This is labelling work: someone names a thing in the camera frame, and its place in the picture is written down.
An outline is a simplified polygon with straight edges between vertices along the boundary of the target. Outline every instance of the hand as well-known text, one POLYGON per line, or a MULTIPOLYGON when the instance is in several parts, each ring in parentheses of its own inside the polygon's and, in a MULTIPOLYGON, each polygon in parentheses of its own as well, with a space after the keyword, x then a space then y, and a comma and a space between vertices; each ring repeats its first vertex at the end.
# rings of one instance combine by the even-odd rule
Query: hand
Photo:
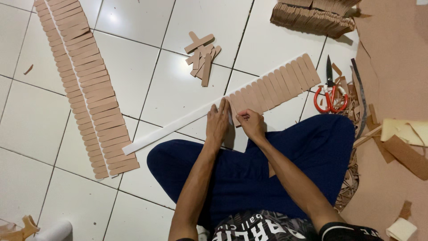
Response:
POLYGON ((211 106, 211 110, 207 114, 206 143, 212 143, 220 148, 229 128, 229 110, 229 101, 225 98, 221 99, 220 109, 217 110, 215 104, 211 106))
POLYGON ((245 134, 256 145, 266 140, 263 123, 265 118, 250 109, 243 110, 236 115, 236 119, 241 124, 245 134))

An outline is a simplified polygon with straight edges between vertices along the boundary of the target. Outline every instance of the white paper strip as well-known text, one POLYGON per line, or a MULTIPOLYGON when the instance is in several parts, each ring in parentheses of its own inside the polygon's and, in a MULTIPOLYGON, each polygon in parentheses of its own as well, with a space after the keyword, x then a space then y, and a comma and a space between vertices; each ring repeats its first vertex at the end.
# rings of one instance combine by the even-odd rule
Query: white paper strip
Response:
MULTIPOLYGON (((265 73, 261 76, 268 75, 270 72, 273 72, 274 70, 279 69, 279 67, 285 66, 286 64, 291 63, 291 61, 297 59, 297 57, 291 59, 288 62, 285 62, 285 63, 277 66, 276 68, 272 69, 271 71, 268 71, 267 73, 265 73)), ((259 77, 253 79, 252 81, 250 81, 250 82, 248 82, 242 86, 240 86, 239 88, 236 88, 232 91, 227 92, 224 96, 228 96, 232 93, 235 93, 235 91, 237 91, 237 90, 241 90, 241 88, 245 88, 247 85, 253 83, 257 79, 259 79, 259 77)), ((223 96, 219 97, 218 99, 203 105, 199 109, 196 109, 196 110, 190 112, 189 114, 169 123, 168 125, 164 126, 162 129, 158 129, 158 130, 156 130, 156 131, 154 131, 154 132, 152 132, 152 133, 150 133, 150 134, 148 134, 142 138, 139 138, 138 140, 135 140, 134 143, 129 144, 129 145, 125 146, 124 148, 122 148, 123 152, 125 153, 125 155, 129 155, 129 154, 131 154, 131 153, 133 153, 133 152, 135 152, 135 151, 137 151, 137 150, 161 139, 162 137, 167 136, 167 135, 171 134, 172 132, 174 132, 174 131, 176 131, 176 130, 178 130, 178 129, 180 129, 180 128, 182 128, 182 127, 184 127, 184 126, 186 126, 186 125, 188 125, 188 124, 190 124, 196 120, 198 120, 199 118, 204 117, 208 113, 208 111, 210 111, 212 104, 216 104, 217 107, 219 106, 222 98, 223 98, 223 96)))

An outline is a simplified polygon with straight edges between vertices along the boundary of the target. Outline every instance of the stack of leather pieces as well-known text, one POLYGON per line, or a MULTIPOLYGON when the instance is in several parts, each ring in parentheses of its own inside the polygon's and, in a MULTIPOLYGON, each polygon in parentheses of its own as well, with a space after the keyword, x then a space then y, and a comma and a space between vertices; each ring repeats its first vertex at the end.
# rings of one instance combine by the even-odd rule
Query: stack of leather pieces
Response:
POLYGON ((78 0, 34 2, 95 178, 139 168, 110 76, 78 0))
POLYGON ((236 113, 252 109, 259 114, 296 97, 321 83, 317 71, 308 54, 281 66, 247 85, 245 88, 226 96, 231 103, 233 123, 239 126, 236 113))

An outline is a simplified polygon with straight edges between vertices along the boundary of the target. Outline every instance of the cut leather piece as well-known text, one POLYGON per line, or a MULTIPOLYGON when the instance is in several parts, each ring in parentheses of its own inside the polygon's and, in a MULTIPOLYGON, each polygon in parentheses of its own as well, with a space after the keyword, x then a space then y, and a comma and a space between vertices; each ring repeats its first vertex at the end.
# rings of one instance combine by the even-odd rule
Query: cut leather piece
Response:
POLYGON ((413 150, 408 144, 394 135, 383 143, 397 160, 420 179, 428 180, 428 160, 413 150))

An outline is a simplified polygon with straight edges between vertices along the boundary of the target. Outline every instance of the white backing tape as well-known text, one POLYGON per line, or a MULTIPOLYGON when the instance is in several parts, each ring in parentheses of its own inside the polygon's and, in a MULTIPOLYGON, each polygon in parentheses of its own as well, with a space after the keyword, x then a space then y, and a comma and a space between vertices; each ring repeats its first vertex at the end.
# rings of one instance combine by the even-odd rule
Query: white backing tape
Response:
POLYGON ((36 241, 61 241, 65 239, 72 230, 71 223, 68 220, 61 220, 53 227, 44 232, 36 234, 36 241))
MULTIPOLYGON (((285 66, 287 63, 291 63, 291 61, 297 59, 298 57, 302 56, 303 54, 304 53, 302 53, 301 55, 298 55, 297 57, 291 59, 290 61, 279 65, 278 67, 272 69, 271 71, 269 71, 269 72, 267 72, 261 76, 268 75, 270 72, 273 72, 274 70, 279 69, 279 67, 285 66)), ((239 88, 236 88, 233 91, 227 92, 224 96, 228 96, 237 90, 241 90, 241 88, 245 88, 249 84, 251 85, 251 83, 253 83, 257 79, 259 79, 259 78, 255 78, 254 80, 240 86, 239 88)), ((137 150, 161 139, 162 137, 167 136, 167 135, 171 134, 172 132, 174 132, 174 131, 176 131, 176 130, 178 130, 178 129, 180 129, 180 128, 182 128, 182 127, 184 127, 184 126, 186 126, 186 125, 188 125, 188 124, 190 124, 196 120, 198 120, 199 118, 205 116, 208 113, 208 111, 210 111, 212 104, 216 104, 216 106, 218 107, 222 98, 223 98, 223 96, 216 99, 215 101, 211 101, 211 102, 203 105, 199 109, 196 109, 196 110, 190 112, 189 114, 169 123, 168 125, 164 126, 162 129, 158 129, 158 130, 156 130, 156 131, 154 131, 154 132, 152 132, 152 133, 150 133, 150 134, 148 134, 142 138, 139 138, 138 140, 134 141, 134 143, 129 144, 129 145, 125 146, 124 148, 122 148, 123 152, 125 153, 125 155, 129 155, 129 154, 131 154, 131 153, 133 153, 133 152, 135 152, 135 151, 137 151, 137 150)))

